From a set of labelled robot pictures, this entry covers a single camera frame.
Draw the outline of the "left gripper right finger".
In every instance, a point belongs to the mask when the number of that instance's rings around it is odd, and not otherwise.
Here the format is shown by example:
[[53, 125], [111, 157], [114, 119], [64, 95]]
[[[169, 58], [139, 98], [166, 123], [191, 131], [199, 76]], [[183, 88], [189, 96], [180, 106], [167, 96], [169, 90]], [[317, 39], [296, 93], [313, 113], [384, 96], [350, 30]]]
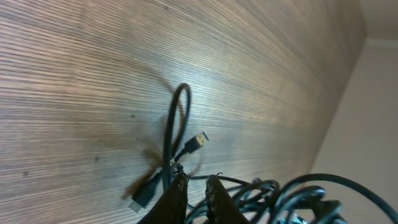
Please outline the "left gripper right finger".
[[248, 224], [217, 175], [206, 181], [207, 217], [210, 224]]

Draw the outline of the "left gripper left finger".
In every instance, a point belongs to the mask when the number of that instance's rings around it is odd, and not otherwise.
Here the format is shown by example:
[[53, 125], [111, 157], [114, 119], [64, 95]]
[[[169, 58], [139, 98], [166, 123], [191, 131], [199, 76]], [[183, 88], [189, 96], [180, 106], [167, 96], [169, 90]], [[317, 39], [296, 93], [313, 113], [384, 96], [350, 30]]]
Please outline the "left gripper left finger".
[[179, 173], [170, 187], [138, 224], [184, 224], [187, 214], [188, 175]]

